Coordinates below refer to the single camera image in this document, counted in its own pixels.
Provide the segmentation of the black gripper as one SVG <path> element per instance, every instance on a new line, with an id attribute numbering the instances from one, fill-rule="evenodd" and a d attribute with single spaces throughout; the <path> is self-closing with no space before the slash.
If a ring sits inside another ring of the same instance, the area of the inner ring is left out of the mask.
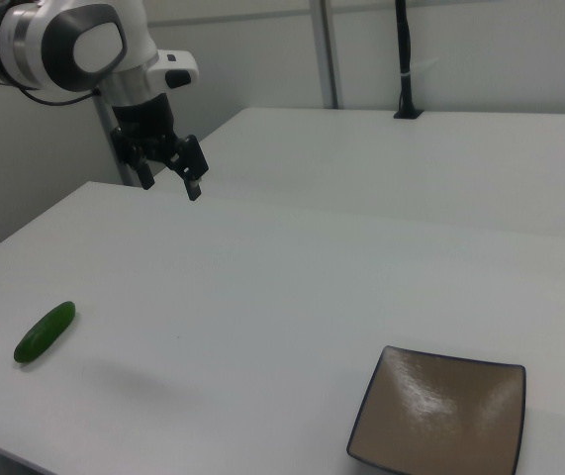
<path id="1" fill-rule="evenodd" d="M 174 133 L 174 117 L 167 95 L 159 94 L 142 104 L 112 107 L 117 127 L 111 131 L 118 159 L 135 169 L 141 187 L 150 189 L 155 181 L 149 163 L 166 164 L 184 182 L 190 201 L 202 194 L 200 182 L 209 165 L 193 135 L 180 139 Z"/>

